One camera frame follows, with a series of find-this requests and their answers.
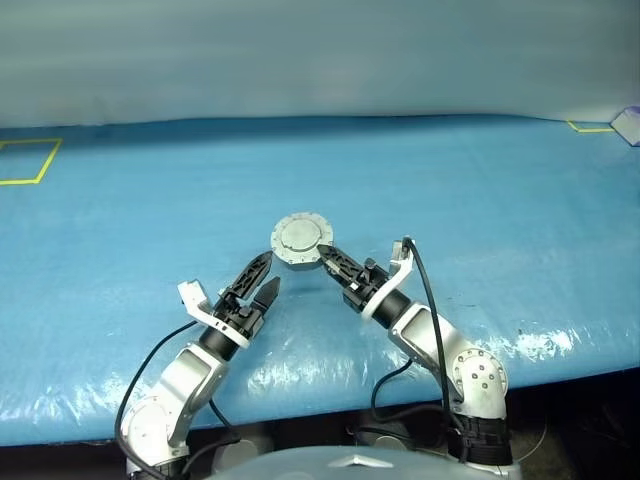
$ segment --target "wrinkled plastic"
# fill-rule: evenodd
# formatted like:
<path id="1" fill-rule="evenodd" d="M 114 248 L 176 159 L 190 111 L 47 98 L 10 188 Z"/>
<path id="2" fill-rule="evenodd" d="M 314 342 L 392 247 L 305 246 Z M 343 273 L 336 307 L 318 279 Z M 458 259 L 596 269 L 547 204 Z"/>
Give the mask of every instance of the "wrinkled plastic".
<path id="1" fill-rule="evenodd" d="M 0 132 L 24 136 L 64 143 L 40 184 L 0 187 L 0 444 L 112 437 L 140 362 L 189 321 L 177 284 L 214 294 L 296 211 L 358 261 L 386 265 L 413 236 L 439 310 L 511 387 L 640 363 L 640 150 L 616 133 L 509 117 Z M 366 408 L 405 358 L 323 270 L 274 259 L 271 274 L 280 295 L 220 408 L 233 423 Z M 406 293 L 424 298 L 415 272 Z M 197 335 L 163 348 L 137 393 Z M 438 396 L 413 367 L 380 402 Z"/>
<path id="2" fill-rule="evenodd" d="M 0 127 L 640 101 L 637 0 L 2 2 Z"/>

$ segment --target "gray circular object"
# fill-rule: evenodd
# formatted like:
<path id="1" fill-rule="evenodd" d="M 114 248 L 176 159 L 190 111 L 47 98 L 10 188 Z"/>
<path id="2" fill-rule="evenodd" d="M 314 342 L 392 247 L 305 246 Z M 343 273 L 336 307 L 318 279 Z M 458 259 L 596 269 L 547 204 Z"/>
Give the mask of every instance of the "gray circular object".
<path id="1" fill-rule="evenodd" d="M 318 244 L 333 245 L 333 229 L 317 213 L 294 213 L 280 220 L 271 233 L 271 250 L 291 266 L 320 260 Z"/>

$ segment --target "yellow tape square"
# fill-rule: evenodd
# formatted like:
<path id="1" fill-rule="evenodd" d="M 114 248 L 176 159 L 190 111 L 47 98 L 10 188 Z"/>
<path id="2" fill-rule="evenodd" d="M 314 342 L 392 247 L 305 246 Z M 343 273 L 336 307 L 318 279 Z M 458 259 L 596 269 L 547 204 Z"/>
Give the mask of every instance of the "yellow tape square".
<path id="1" fill-rule="evenodd" d="M 51 162 L 53 162 L 53 158 L 58 153 L 60 149 L 60 145 L 62 145 L 62 138 L 29 138 L 24 140 L 0 140 L 0 149 L 2 149 L 5 145 L 25 145 L 25 144 L 34 144 L 34 143 L 51 143 L 51 151 L 47 155 L 46 160 L 40 167 L 40 171 L 33 178 L 12 178 L 12 179 L 0 179 L 0 186 L 3 185 L 36 185 L 40 183 L 43 179 L 45 173 L 49 169 Z"/>

